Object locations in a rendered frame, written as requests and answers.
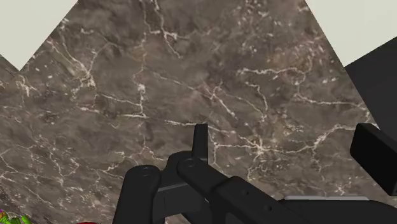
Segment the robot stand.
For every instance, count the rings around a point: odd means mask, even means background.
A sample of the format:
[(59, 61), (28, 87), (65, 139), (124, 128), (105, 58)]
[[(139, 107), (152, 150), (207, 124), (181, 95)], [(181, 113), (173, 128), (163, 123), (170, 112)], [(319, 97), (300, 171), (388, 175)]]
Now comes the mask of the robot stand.
[(381, 130), (397, 136), (397, 37), (345, 70)]

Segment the green and purple toy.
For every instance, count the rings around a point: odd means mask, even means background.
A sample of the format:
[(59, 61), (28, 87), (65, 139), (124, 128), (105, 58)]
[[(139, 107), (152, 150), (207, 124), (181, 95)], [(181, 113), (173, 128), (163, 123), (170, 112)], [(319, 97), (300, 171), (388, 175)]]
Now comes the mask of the green and purple toy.
[(0, 224), (32, 224), (32, 222), (25, 215), (10, 218), (7, 212), (0, 209)]

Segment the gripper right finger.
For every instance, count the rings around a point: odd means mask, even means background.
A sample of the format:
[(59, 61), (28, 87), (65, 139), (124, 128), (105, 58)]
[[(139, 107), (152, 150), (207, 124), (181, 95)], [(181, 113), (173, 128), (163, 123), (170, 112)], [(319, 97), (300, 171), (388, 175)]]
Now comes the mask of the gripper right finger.
[(370, 123), (359, 123), (350, 154), (383, 191), (397, 196), (397, 141)]

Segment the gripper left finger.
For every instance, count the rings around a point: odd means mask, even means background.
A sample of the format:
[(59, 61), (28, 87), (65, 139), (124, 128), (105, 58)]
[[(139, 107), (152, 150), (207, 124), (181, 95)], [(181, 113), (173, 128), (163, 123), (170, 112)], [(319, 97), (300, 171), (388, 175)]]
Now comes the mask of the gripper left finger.
[(307, 219), (238, 176), (208, 164), (208, 126), (194, 126), (190, 151), (173, 153), (164, 170), (138, 165), (125, 174), (112, 224), (308, 224)]

